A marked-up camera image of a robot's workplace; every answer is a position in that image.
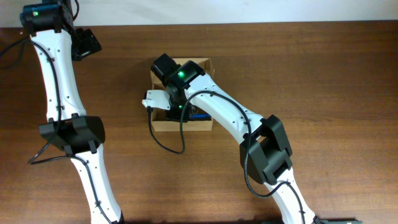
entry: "robotic arm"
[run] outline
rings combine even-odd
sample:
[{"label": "robotic arm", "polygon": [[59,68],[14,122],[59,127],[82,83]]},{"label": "robotic arm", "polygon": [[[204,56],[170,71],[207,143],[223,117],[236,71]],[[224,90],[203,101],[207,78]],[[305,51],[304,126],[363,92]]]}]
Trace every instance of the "robotic arm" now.
[{"label": "robotic arm", "polygon": [[[149,90],[142,101],[146,108],[172,110],[185,105],[180,124],[189,103],[206,111],[238,142],[241,165],[247,169],[245,174],[247,172],[253,180],[264,184],[273,193],[284,223],[333,223],[319,220],[305,203],[293,175],[292,149],[283,124],[276,116],[265,119],[240,105],[192,61],[181,66],[163,54],[155,60],[151,70],[162,81],[166,91]],[[259,142],[261,136],[266,138]]]},{"label": "robotic arm", "polygon": [[32,164],[70,157],[83,183],[91,223],[124,223],[105,170],[104,126],[99,117],[86,115],[72,67],[72,60],[101,46],[90,30],[74,28],[70,0],[43,2],[24,6],[20,17],[39,56],[47,94],[48,123],[39,126],[40,134],[67,156]]}]

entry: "white wall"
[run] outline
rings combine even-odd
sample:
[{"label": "white wall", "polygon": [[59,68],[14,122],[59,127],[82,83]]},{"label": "white wall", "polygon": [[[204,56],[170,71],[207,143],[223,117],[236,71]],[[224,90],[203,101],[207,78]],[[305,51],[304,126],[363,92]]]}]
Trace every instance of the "white wall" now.
[{"label": "white wall", "polygon": [[[0,27],[26,4],[0,0]],[[80,0],[76,26],[398,19],[398,0]]]}]

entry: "open cardboard box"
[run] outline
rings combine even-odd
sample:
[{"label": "open cardboard box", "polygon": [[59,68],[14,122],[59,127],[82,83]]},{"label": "open cardboard box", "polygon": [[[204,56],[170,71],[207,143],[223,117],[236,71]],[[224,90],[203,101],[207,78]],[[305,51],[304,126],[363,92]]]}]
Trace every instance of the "open cardboard box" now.
[{"label": "open cardboard box", "polygon": [[[203,68],[211,78],[214,77],[214,68],[210,58],[173,58],[175,63],[183,65],[185,62],[191,60],[197,63]],[[153,90],[165,90],[162,82],[155,76],[153,72],[150,72],[150,78],[152,80]],[[165,120],[165,111],[154,108],[152,112],[151,121],[152,127],[155,131],[180,131],[180,123],[176,121]],[[183,124],[184,131],[211,131],[213,127],[213,118],[205,121],[188,121]]]}]

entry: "black bracket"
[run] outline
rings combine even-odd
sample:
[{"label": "black bracket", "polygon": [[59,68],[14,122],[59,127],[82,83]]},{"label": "black bracket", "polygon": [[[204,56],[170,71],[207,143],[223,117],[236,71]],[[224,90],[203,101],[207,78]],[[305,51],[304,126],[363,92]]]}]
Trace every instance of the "black bracket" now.
[{"label": "black bracket", "polygon": [[177,65],[167,54],[157,58],[150,70],[162,81],[175,106],[184,105],[187,102],[184,89],[190,87],[189,83],[197,76],[206,74],[204,69],[195,62],[189,60],[182,66]]},{"label": "black bracket", "polygon": [[358,221],[354,218],[350,219],[339,219],[339,220],[320,220],[318,217],[313,219],[312,224],[363,224],[362,221]]},{"label": "black bracket", "polygon": [[100,43],[90,29],[75,29],[73,26],[72,5],[70,0],[43,0],[42,4],[24,6],[20,14],[22,26],[27,33],[36,36],[36,32],[62,30],[72,38],[72,60],[81,59],[102,50]]},{"label": "black bracket", "polygon": [[184,123],[189,121],[189,113],[192,110],[192,105],[189,104],[187,106],[187,109],[185,110],[185,113],[182,114],[182,108],[179,106],[175,106],[173,104],[170,104],[171,107],[168,111],[166,111],[166,120],[167,121],[176,121],[180,122],[181,117],[183,116],[182,121]]},{"label": "black bracket", "polygon": [[19,19],[32,36],[43,30],[61,32],[63,29],[70,34],[75,30],[70,0],[43,1],[42,4],[24,6]]},{"label": "black bracket", "polygon": [[[261,123],[262,125],[250,136],[248,174],[259,184],[266,182],[275,185],[278,177],[292,167],[292,148],[280,119],[271,115],[267,119],[261,119]],[[266,138],[258,142],[259,136]],[[245,140],[239,145],[242,167],[248,148],[248,137],[246,134]]]},{"label": "black bracket", "polygon": [[[86,151],[94,154],[98,146],[105,142],[104,124],[100,117],[74,116],[60,122],[61,128],[51,143],[68,156]],[[46,140],[53,138],[57,123],[53,121],[40,125],[40,135]]]},{"label": "black bracket", "polygon": [[90,29],[79,28],[72,36],[72,60],[80,61],[100,50],[102,47]]}]

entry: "wooden table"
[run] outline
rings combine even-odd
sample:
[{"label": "wooden table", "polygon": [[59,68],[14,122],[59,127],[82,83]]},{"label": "wooden table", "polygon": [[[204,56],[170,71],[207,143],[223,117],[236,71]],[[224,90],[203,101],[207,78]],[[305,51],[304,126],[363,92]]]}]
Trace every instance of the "wooden table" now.
[{"label": "wooden table", "polygon": [[[247,190],[239,149],[218,123],[185,134],[176,156],[149,135],[141,105],[150,60],[210,57],[215,82],[244,106],[285,125],[295,178],[320,217],[398,220],[398,22],[309,22],[91,27],[103,50],[74,62],[81,100],[106,130],[105,163],[131,222],[231,222],[280,217]],[[20,29],[0,30],[0,49]],[[12,62],[17,50],[1,59]],[[45,89],[28,47],[0,71],[0,222],[89,223],[70,161],[28,166],[44,144]],[[178,133],[156,133],[179,149]],[[62,155],[51,147],[44,157]],[[265,187],[254,184],[263,193]]]}]

